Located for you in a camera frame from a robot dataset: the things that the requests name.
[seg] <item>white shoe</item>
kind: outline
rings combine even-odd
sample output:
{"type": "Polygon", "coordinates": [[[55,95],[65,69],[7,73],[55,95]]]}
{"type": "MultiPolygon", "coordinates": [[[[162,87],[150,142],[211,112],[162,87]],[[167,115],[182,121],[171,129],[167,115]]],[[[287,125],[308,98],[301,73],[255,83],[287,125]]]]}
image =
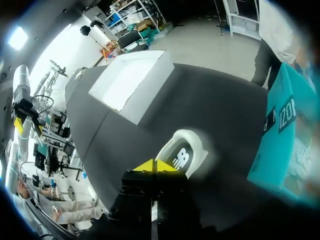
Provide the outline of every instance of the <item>white shoe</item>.
{"type": "MultiPolygon", "coordinates": [[[[204,150],[200,137],[194,131],[180,129],[173,134],[155,160],[161,160],[177,171],[185,173],[189,179],[203,164],[207,155],[208,151],[204,150]]],[[[151,211],[151,221],[157,218],[158,204],[155,203],[151,211]]]]}

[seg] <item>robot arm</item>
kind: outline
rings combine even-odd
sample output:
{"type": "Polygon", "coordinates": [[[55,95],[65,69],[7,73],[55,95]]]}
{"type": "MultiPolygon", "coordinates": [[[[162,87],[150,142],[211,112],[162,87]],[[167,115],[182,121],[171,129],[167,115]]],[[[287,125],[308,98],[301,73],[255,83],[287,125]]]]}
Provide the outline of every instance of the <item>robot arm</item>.
{"type": "Polygon", "coordinates": [[[29,70],[27,66],[19,66],[13,76],[12,121],[18,131],[10,149],[10,157],[5,176],[5,187],[11,193],[17,192],[19,162],[28,160],[29,134],[33,119],[39,115],[33,109],[30,96],[29,70]]]}

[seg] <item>ceiling light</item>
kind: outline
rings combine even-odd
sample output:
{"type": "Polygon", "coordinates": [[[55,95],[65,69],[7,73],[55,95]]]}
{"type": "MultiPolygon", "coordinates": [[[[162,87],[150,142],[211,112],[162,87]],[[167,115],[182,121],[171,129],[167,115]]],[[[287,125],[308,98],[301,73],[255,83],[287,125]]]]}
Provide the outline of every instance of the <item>ceiling light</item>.
{"type": "Polygon", "coordinates": [[[28,40],[28,35],[22,29],[22,27],[18,27],[14,33],[12,34],[9,45],[16,50],[21,50],[28,40]]]}

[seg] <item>white shirt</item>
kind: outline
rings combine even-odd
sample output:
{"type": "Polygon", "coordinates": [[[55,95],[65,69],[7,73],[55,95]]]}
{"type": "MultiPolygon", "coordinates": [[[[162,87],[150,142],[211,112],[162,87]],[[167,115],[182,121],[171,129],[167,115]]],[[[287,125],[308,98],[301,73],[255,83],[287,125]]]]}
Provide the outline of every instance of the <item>white shirt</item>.
{"type": "Polygon", "coordinates": [[[259,34],[281,62],[292,64],[299,50],[297,35],[286,14],[269,0],[259,0],[259,34]]]}

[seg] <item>person's hand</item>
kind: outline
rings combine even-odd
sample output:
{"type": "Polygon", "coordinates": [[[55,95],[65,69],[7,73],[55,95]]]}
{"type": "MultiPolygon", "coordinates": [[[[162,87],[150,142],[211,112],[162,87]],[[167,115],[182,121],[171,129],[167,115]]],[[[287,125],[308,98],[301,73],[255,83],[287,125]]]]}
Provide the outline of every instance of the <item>person's hand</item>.
{"type": "Polygon", "coordinates": [[[62,215],[62,210],[61,210],[61,208],[58,208],[58,207],[56,207],[56,208],[57,208],[57,211],[55,210],[55,207],[52,207],[52,212],[53,212],[52,220],[55,222],[58,222],[59,218],[62,215]]]}
{"type": "Polygon", "coordinates": [[[55,196],[55,191],[52,189],[52,187],[46,188],[42,190],[42,195],[45,196],[55,196]]]}
{"type": "Polygon", "coordinates": [[[27,190],[26,184],[18,179],[18,185],[16,187],[16,190],[24,199],[28,199],[30,197],[29,192],[27,190]]]}

